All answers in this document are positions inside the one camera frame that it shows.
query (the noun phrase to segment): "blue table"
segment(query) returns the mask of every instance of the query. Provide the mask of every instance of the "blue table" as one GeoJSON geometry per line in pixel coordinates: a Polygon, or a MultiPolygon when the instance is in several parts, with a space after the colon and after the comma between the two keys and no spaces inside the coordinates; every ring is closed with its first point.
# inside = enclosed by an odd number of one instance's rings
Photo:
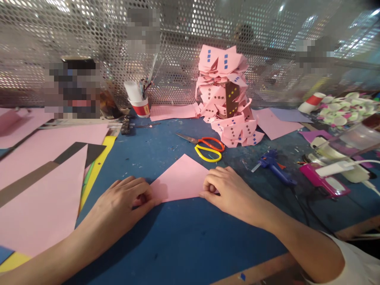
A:
{"type": "MultiPolygon", "coordinates": [[[[150,119],[136,119],[146,125],[150,119]]],[[[131,135],[116,139],[77,221],[83,220],[98,197],[117,179],[130,175],[145,177],[149,183],[176,159],[187,154],[206,168],[231,166],[259,195],[289,215],[304,222],[302,212],[289,189],[268,169],[254,174],[253,167],[271,148],[279,152],[280,164],[298,181],[301,196],[312,190],[298,170],[297,161],[310,152],[309,144],[297,132],[274,141],[267,136],[256,146],[228,148],[218,163],[200,159],[194,145],[175,135],[214,136],[202,119],[160,121],[153,128],[134,128],[131,135]]],[[[373,182],[378,187],[379,180],[373,182]]],[[[361,185],[350,185],[350,198],[338,202],[317,201],[312,207],[320,219],[337,231],[380,214],[378,196],[361,185]]],[[[322,230],[309,216],[312,227],[322,230]]],[[[201,198],[163,203],[153,209],[129,233],[98,260],[84,268],[68,284],[210,284],[236,272],[286,253],[270,233],[249,226],[223,213],[201,198]]]]}

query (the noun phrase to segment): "hand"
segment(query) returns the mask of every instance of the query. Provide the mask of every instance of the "hand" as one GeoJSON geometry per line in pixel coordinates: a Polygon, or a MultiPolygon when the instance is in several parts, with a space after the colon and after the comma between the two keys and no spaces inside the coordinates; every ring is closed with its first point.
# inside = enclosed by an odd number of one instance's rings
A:
{"type": "Polygon", "coordinates": [[[130,176],[123,181],[117,180],[99,197],[68,239],[88,247],[94,255],[91,259],[96,259],[160,203],[153,198],[152,189],[144,178],[130,176]],[[132,210],[136,201],[142,201],[142,205],[132,210]]]}
{"type": "Polygon", "coordinates": [[[266,228],[279,209],[262,199],[231,167],[211,169],[200,197],[248,224],[266,228]],[[220,196],[213,194],[217,189],[220,196]]]}

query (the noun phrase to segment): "blue glue gun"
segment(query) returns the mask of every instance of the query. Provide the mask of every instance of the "blue glue gun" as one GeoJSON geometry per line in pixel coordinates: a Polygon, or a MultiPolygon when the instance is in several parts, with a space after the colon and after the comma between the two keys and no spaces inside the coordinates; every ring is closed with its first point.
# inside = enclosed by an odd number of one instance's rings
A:
{"type": "Polygon", "coordinates": [[[259,166],[263,168],[269,168],[274,175],[286,186],[294,187],[297,185],[297,182],[293,180],[289,174],[285,173],[277,163],[277,150],[270,150],[265,153],[260,160],[258,161],[257,166],[252,169],[254,172],[259,166]]]}

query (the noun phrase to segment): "scissor blade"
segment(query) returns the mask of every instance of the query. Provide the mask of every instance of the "scissor blade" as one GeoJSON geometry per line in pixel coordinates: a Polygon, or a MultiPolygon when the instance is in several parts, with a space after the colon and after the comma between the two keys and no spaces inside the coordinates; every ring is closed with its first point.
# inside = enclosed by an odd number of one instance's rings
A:
{"type": "Polygon", "coordinates": [[[195,139],[195,138],[192,138],[192,137],[189,137],[189,136],[185,136],[183,134],[180,134],[180,133],[175,133],[176,135],[180,136],[181,138],[191,142],[191,143],[194,143],[194,144],[198,144],[198,140],[195,139]]]}

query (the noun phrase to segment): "metal mesh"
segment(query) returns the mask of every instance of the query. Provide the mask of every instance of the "metal mesh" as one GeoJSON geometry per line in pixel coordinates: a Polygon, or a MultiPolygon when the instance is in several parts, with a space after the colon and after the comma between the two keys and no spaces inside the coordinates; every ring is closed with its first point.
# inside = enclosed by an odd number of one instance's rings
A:
{"type": "Polygon", "coordinates": [[[152,103],[195,101],[202,44],[237,45],[248,59],[247,94],[255,105],[297,105],[315,91],[380,87],[380,10],[361,1],[0,0],[0,105],[43,105],[45,63],[79,54],[102,63],[124,106],[124,80],[146,78],[154,58],[128,53],[129,8],[160,11],[152,103]],[[299,40],[327,40],[335,58],[300,67],[299,40]]]}

